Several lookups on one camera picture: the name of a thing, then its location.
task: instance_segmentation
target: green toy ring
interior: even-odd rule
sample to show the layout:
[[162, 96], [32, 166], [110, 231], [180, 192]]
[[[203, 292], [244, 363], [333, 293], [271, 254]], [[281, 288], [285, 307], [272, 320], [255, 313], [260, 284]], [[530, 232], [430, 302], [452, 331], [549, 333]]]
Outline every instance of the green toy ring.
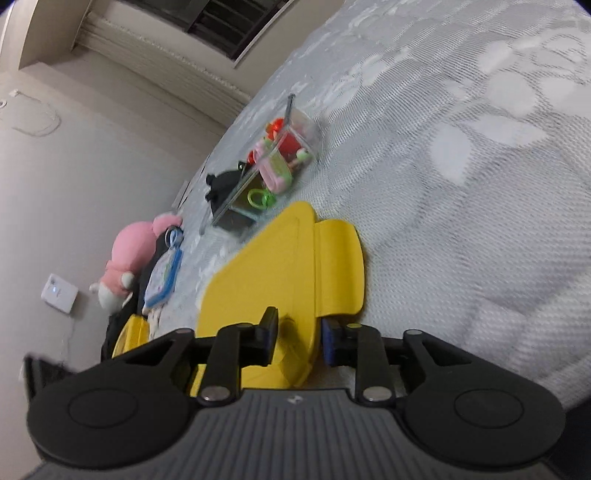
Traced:
[[[261, 202], [258, 203], [256, 202], [253, 197], [255, 195], [260, 195], [261, 196]], [[273, 195], [269, 190], [265, 189], [265, 190], [261, 190], [261, 189], [252, 189], [250, 192], [248, 192], [248, 195], [246, 197], [248, 199], [248, 203], [251, 205], [251, 207], [256, 208], [257, 210], [267, 210], [268, 208], [272, 207], [273, 205], [275, 205], [275, 195]]]

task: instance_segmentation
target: wall light switch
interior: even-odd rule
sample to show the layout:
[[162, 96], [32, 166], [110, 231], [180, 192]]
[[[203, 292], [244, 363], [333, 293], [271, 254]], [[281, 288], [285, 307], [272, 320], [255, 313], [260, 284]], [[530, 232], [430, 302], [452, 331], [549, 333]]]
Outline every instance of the wall light switch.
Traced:
[[74, 285], [52, 273], [41, 292], [41, 299], [64, 313], [70, 313], [77, 295], [78, 289]]

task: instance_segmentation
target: yellow toy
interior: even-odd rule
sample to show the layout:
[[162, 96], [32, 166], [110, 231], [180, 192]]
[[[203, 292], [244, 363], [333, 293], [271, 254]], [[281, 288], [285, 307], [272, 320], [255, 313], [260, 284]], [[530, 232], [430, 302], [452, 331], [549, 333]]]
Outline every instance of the yellow toy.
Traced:
[[149, 336], [150, 324], [146, 319], [140, 315], [132, 315], [117, 338], [111, 358], [147, 343]]
[[[336, 219], [317, 222], [310, 204], [296, 202], [213, 277], [196, 336], [215, 336], [234, 323], [258, 323], [268, 306], [276, 307], [280, 325], [272, 364], [244, 368], [242, 386], [298, 387], [318, 353], [317, 319], [357, 314], [364, 290], [363, 255], [353, 225]], [[199, 368], [193, 394], [202, 375]]]

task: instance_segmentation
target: pink plush toy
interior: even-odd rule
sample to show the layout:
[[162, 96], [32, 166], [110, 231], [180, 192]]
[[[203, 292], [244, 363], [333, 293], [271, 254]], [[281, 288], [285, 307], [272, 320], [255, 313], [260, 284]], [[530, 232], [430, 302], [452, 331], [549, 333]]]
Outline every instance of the pink plush toy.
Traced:
[[163, 213], [153, 222], [136, 222], [119, 232], [113, 243], [111, 260], [105, 274], [90, 291], [98, 293], [100, 305], [109, 314], [120, 311], [134, 285], [135, 277], [156, 252], [156, 240], [168, 227], [181, 226], [183, 220], [172, 213]]

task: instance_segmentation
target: metal rivet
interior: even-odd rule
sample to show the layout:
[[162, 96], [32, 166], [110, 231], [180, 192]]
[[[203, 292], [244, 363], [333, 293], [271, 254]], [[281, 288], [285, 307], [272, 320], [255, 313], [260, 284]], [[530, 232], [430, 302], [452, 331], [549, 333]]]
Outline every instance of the metal rivet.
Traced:
[[226, 387], [214, 385], [205, 387], [201, 392], [201, 397], [207, 401], [223, 401], [230, 396], [230, 391]]
[[368, 401], [386, 401], [392, 398], [392, 392], [386, 387], [368, 387], [363, 391], [363, 397]]

